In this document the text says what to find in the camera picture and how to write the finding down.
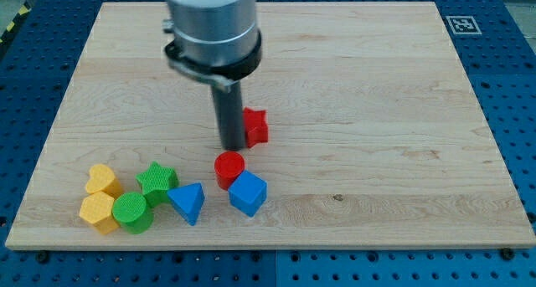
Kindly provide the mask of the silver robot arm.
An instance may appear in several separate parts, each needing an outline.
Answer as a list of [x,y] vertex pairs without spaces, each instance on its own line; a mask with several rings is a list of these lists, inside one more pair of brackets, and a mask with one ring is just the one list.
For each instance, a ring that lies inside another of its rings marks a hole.
[[229,93],[262,58],[256,0],[166,0],[162,29],[174,40],[165,48],[172,69]]

